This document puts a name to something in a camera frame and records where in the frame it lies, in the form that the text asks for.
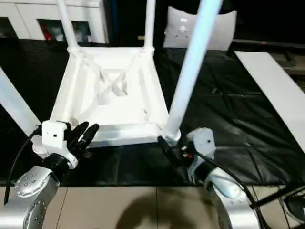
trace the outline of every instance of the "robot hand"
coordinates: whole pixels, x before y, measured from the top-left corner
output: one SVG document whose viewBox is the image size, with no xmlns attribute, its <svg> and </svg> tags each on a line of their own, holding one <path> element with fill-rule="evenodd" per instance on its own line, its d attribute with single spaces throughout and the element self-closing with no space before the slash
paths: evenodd
<svg viewBox="0 0 305 229">
<path fill-rule="evenodd" d="M 189 181 L 204 185 L 215 206 L 221 229 L 259 229 L 256 212 L 244 188 L 236 179 L 211 162 L 216 150 L 210 129 L 190 132 L 187 143 L 170 147 L 163 137 L 158 141 L 178 174 L 187 174 Z"/>
<path fill-rule="evenodd" d="M 48 156 L 15 184 L 15 196 L 0 211 L 0 229 L 41 229 L 50 201 L 63 175 L 78 164 L 82 151 L 99 129 L 88 122 L 71 131 L 70 124 L 45 121 L 41 126 L 42 145 Z"/>
</svg>

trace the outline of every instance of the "white panel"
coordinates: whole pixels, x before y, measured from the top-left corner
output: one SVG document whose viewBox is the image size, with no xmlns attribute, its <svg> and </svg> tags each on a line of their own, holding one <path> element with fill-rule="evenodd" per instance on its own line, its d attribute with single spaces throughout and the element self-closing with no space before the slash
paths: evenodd
<svg viewBox="0 0 305 229">
<path fill-rule="evenodd" d="M 15 4 L 0 3 L 0 17 L 7 17 L 20 39 L 31 39 Z"/>
<path fill-rule="evenodd" d="M 57 5 L 17 4 L 17 7 L 33 39 L 44 40 L 44 36 L 37 19 L 61 19 Z M 71 21 L 87 21 L 89 23 L 94 42 L 106 43 L 99 8 L 76 6 L 68 6 L 67 8 Z"/>
<path fill-rule="evenodd" d="M 56 0 L 0 0 L 5 3 L 57 5 Z M 100 0 L 65 0 L 67 6 L 99 7 Z"/>
<path fill-rule="evenodd" d="M 265 52 L 235 52 L 305 152 L 305 94 Z"/>
</svg>

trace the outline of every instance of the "metal bracket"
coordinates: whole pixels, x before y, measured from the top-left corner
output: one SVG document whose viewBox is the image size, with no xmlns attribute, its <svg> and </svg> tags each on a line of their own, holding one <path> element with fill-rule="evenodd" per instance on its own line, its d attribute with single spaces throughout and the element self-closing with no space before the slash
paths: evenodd
<svg viewBox="0 0 305 229">
<path fill-rule="evenodd" d="M 195 149 L 199 154 L 214 159 L 216 150 L 213 132 L 208 128 L 198 128 L 187 134 L 187 140 L 194 143 Z M 194 173 L 197 167 L 204 162 L 204 159 L 194 155 L 194 161 L 188 169 L 189 180 L 194 182 Z"/>
</svg>

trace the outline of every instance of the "glass cabinet door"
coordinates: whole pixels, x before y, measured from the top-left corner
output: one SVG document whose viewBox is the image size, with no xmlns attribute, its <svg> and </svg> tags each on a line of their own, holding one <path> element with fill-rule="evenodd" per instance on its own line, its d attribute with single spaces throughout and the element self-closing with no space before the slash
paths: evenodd
<svg viewBox="0 0 305 229">
<path fill-rule="evenodd" d="M 9 18 L 0 17 L 0 38 L 18 38 Z"/>
<path fill-rule="evenodd" d="M 45 40 L 65 41 L 60 20 L 37 19 Z M 92 42 L 91 32 L 87 21 L 72 21 L 77 42 Z"/>
</svg>

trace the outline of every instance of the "white cabinet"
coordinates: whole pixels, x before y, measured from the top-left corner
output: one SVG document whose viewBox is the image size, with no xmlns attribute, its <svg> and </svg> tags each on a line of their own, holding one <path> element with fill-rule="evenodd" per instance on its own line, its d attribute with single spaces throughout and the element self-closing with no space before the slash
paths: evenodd
<svg viewBox="0 0 305 229">
<path fill-rule="evenodd" d="M 12 3 L 0 3 L 0 36 L 5 36 L 4 33 L 20 39 L 31 38 L 16 5 Z"/>
<path fill-rule="evenodd" d="M 102 0 L 65 2 L 79 41 L 108 43 Z M 0 32 L 7 24 L 20 39 L 64 39 L 56 0 L 0 0 Z"/>
</svg>

